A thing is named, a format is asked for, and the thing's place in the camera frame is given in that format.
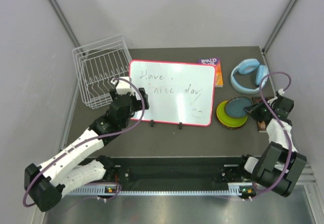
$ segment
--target blue headphones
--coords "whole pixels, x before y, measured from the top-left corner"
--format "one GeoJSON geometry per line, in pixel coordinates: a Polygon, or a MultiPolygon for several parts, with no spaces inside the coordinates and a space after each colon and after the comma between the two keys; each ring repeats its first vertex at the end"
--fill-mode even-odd
{"type": "MultiPolygon", "coordinates": [[[[236,66],[231,73],[231,83],[234,89],[240,93],[248,94],[248,95],[253,95],[255,93],[258,93],[259,87],[256,89],[245,88],[241,86],[234,78],[234,74],[237,72],[239,72],[240,74],[248,74],[251,73],[252,71],[255,71],[256,69],[258,69],[258,72],[257,72],[257,77],[255,78],[255,84],[258,86],[260,85],[262,78],[269,73],[268,67],[265,65],[260,65],[260,62],[255,58],[245,59],[241,63],[239,63],[239,65],[236,66]]],[[[261,88],[265,86],[267,80],[268,78],[266,78],[262,82],[261,88]]]]}

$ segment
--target orange book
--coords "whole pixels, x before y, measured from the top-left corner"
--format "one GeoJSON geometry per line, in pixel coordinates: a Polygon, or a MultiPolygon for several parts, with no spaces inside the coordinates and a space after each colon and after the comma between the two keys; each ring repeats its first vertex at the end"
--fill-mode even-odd
{"type": "Polygon", "coordinates": [[[205,58],[199,59],[198,63],[212,65],[216,69],[216,79],[215,79],[215,87],[223,87],[223,76],[221,69],[221,60],[220,58],[205,58]]]}

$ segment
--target red whiteboard frame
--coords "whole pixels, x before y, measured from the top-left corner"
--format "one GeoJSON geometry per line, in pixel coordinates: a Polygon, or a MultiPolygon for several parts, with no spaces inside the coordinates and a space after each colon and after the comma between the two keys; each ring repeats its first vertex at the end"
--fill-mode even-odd
{"type": "MultiPolygon", "coordinates": [[[[134,61],[140,61],[140,62],[148,62],[148,63],[177,63],[177,64],[188,64],[188,65],[195,65],[195,66],[211,66],[215,69],[214,66],[212,65],[209,65],[209,64],[200,64],[200,63],[181,63],[181,62],[171,62],[171,61],[157,61],[157,60],[141,60],[141,59],[133,59],[131,62],[130,62],[130,69],[129,69],[129,77],[131,78],[131,65],[132,65],[132,62],[134,61]]],[[[200,125],[200,124],[183,124],[183,125],[191,125],[191,126],[200,126],[200,127],[208,127],[211,122],[212,122],[212,116],[213,116],[213,102],[214,102],[214,97],[215,97],[215,82],[216,82],[216,69],[215,69],[215,74],[214,74],[214,87],[213,87],[213,97],[212,97],[212,106],[211,106],[211,116],[210,116],[210,119],[209,119],[209,123],[207,125],[200,125]]],[[[175,122],[168,122],[168,121],[158,121],[158,120],[154,120],[154,122],[157,122],[157,123],[165,123],[165,124],[179,124],[180,122],[178,123],[175,123],[175,122]]]]}

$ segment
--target gray floor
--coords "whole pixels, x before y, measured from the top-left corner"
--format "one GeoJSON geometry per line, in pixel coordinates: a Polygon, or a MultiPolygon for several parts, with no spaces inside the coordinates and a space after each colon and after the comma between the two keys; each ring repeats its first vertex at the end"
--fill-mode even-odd
{"type": "Polygon", "coordinates": [[[275,193],[252,202],[228,197],[118,197],[106,204],[86,200],[66,209],[83,197],[63,199],[47,213],[44,224],[312,224],[305,191],[297,186],[288,198],[275,193]]]}
{"type": "MultiPolygon", "coordinates": [[[[263,62],[259,47],[226,48],[169,48],[169,49],[131,49],[133,59],[178,61],[196,63],[200,58],[220,57],[224,87],[215,89],[213,119],[209,127],[184,126],[179,130],[176,125],[156,124],[154,128],[148,122],[127,134],[123,134],[100,149],[93,156],[113,157],[165,157],[165,156],[240,156],[251,154],[259,156],[268,145],[268,137],[257,131],[256,122],[248,119],[240,129],[224,128],[214,117],[216,106],[235,96],[241,95],[230,84],[230,73],[242,60],[257,58],[263,62]]],[[[243,86],[256,88],[256,73],[236,79],[243,86]]],[[[270,82],[264,88],[265,95],[273,95],[270,82]]],[[[92,123],[103,115],[107,107],[90,109],[80,96],[70,128],[68,143],[73,142],[92,123]]]]}

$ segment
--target book cover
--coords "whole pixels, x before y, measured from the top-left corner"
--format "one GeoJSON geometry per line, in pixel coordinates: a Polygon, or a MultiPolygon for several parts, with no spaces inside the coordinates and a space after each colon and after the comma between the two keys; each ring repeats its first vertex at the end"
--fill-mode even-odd
{"type": "MultiPolygon", "coordinates": [[[[270,100],[272,97],[266,97],[265,99],[268,101],[270,100]]],[[[253,104],[259,103],[260,101],[262,101],[261,97],[252,97],[252,102],[253,104]]],[[[267,125],[265,122],[257,122],[257,127],[258,127],[258,131],[262,132],[262,133],[266,133],[267,132],[267,125]]]]}
{"type": "Polygon", "coordinates": [[[221,69],[221,60],[220,58],[204,58],[199,59],[198,63],[200,64],[208,64],[212,65],[216,69],[216,79],[215,79],[215,87],[223,87],[223,76],[222,76],[222,69],[221,69]]]}

